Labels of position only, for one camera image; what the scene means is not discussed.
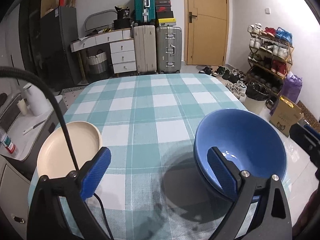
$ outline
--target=drawer knob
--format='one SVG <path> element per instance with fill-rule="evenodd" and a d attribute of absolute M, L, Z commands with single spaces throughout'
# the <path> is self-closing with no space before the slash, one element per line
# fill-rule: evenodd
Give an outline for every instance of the drawer knob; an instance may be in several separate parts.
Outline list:
<path fill-rule="evenodd" d="M 23 218 L 13 216 L 13 219 L 14 219 L 14 221 L 16 221 L 16 222 L 18 222 L 18 223 L 21 223 L 21 224 L 24 224 L 24 223 L 25 223 L 25 221 L 24 221 Z"/>

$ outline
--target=teal suitcase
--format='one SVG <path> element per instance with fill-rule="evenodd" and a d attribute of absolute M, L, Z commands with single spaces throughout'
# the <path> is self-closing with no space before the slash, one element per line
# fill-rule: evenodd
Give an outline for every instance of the teal suitcase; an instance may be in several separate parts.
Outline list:
<path fill-rule="evenodd" d="M 156 19 L 155 0 L 134 0 L 136 21 L 148 23 Z"/>

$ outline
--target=checkered tablecloth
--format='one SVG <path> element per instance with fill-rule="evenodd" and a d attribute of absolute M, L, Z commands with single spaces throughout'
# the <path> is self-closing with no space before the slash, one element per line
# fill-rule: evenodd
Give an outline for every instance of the checkered tablecloth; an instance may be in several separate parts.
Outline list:
<path fill-rule="evenodd" d="M 89 85 L 78 96 L 64 118 L 94 124 L 103 146 L 111 150 L 111 164 L 96 194 L 115 239 L 209 238 L 230 203 L 202 183 L 193 143 L 199 122 L 221 108 L 245 109 L 223 84 L 205 74 L 108 79 Z M 36 171 L 29 204 L 37 181 Z M 73 233 L 80 236 L 66 200 L 61 202 Z M 106 230 L 98 201 L 93 197 L 87 204 Z M 240 234 L 248 228 L 254 208 Z"/>

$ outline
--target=water bottle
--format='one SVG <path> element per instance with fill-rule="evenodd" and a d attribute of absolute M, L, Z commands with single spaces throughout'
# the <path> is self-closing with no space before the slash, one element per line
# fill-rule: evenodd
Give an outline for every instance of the water bottle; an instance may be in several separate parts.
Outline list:
<path fill-rule="evenodd" d="M 12 155 L 16 155 L 18 152 L 17 147 L 11 141 L 10 137 L 7 135 L 4 129 L 0 126 L 0 143 L 4 145 L 4 147 L 8 150 L 8 152 Z"/>

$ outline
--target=purple bag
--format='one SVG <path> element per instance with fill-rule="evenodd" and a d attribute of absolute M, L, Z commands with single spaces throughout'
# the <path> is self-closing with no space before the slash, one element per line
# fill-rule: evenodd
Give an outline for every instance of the purple bag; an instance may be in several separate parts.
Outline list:
<path fill-rule="evenodd" d="M 276 107 L 278 106 L 279 97 L 285 96 L 292 102 L 296 103 L 302 89 L 302 78 L 294 75 L 291 71 L 288 73 L 287 78 L 284 80 L 283 87 L 278 95 L 278 100 L 270 111 L 273 115 Z"/>

